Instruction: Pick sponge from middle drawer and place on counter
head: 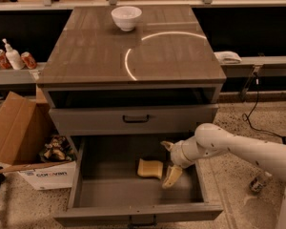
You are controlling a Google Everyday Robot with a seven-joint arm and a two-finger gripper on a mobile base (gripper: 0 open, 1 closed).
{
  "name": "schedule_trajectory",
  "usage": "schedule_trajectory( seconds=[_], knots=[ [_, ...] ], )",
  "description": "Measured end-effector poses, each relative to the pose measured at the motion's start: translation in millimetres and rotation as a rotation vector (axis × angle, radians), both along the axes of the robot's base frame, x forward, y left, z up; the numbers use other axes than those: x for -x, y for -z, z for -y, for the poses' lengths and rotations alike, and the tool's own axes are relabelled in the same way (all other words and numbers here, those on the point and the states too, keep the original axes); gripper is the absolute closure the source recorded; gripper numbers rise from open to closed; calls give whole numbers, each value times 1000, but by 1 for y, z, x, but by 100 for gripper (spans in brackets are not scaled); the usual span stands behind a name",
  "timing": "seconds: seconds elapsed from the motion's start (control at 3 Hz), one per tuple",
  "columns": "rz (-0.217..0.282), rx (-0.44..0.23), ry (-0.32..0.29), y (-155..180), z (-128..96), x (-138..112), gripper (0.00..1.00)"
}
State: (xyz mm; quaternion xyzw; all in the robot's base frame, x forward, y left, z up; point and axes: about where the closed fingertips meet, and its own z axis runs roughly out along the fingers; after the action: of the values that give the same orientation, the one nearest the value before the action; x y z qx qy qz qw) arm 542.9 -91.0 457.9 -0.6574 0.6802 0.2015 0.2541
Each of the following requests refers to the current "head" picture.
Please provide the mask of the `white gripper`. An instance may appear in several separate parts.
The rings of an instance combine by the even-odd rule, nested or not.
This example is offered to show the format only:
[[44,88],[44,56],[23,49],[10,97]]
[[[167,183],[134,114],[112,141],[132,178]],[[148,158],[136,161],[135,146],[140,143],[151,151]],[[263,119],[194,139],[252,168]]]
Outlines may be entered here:
[[161,141],[160,144],[170,152],[171,161],[174,164],[168,167],[165,179],[162,183],[162,188],[168,189],[175,185],[181,177],[183,169],[194,165],[197,159],[203,157],[204,149],[198,145],[194,136],[176,143]]

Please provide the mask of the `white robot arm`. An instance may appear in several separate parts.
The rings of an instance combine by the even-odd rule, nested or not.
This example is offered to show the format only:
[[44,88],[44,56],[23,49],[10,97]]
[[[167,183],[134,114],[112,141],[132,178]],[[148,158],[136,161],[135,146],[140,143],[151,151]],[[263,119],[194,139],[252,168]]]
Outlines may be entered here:
[[[208,158],[230,152],[256,167],[286,181],[286,145],[260,139],[233,135],[212,124],[199,125],[194,136],[176,143],[162,141],[170,152],[173,166],[170,166],[163,181],[163,188],[172,187],[182,171],[201,158]],[[286,229],[286,187],[276,229]]]

